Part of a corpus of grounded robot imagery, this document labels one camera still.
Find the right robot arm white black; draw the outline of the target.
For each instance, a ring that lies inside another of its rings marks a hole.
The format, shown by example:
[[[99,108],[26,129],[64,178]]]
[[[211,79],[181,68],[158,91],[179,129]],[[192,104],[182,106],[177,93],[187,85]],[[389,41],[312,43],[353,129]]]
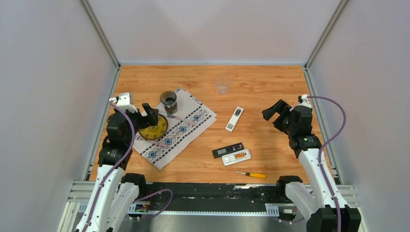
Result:
[[[324,146],[312,132],[313,109],[309,96],[301,96],[298,104],[290,106],[278,100],[262,111],[274,127],[285,133],[295,157],[302,164],[312,190],[309,191],[298,176],[281,176],[277,181],[276,197],[281,202],[292,201],[302,213],[308,232],[357,232],[360,229],[361,214],[349,206],[329,171]]]

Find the black remote control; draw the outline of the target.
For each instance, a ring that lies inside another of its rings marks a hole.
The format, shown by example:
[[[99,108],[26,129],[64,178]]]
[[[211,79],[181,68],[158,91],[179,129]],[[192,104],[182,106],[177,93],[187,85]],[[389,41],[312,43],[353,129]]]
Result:
[[[241,150],[244,150],[243,144],[242,143],[237,143],[237,144],[234,144],[234,145],[229,145],[229,146],[226,146],[226,147],[222,147],[222,148],[212,150],[212,155],[213,155],[214,158],[219,158],[219,157],[222,157],[224,155],[232,154],[234,152],[241,151]]]

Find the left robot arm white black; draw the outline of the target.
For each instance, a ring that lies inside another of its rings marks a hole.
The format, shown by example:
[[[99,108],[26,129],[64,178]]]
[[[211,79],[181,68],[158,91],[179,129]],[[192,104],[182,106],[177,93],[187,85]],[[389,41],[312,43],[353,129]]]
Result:
[[[97,178],[77,232],[116,232],[133,200],[148,193],[141,174],[125,174],[136,132],[158,124],[158,109],[143,103],[146,115],[134,105],[109,103],[114,113],[107,119],[107,135],[99,153]]]

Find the white remote battery bay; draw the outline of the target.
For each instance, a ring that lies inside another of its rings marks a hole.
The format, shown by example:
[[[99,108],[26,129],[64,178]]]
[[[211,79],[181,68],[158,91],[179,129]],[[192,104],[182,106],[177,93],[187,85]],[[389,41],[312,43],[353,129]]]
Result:
[[[236,151],[221,157],[224,166],[230,166],[239,162],[251,159],[251,154],[248,149]]]

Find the yellow handled screwdriver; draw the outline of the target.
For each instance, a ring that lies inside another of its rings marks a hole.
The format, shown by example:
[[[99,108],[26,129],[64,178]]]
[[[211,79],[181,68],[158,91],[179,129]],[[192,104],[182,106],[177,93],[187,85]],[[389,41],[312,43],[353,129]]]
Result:
[[[242,174],[245,176],[249,177],[254,177],[254,178],[259,178],[259,179],[266,179],[267,176],[265,174],[259,174],[259,173],[249,173],[249,172],[236,172],[237,174]]]

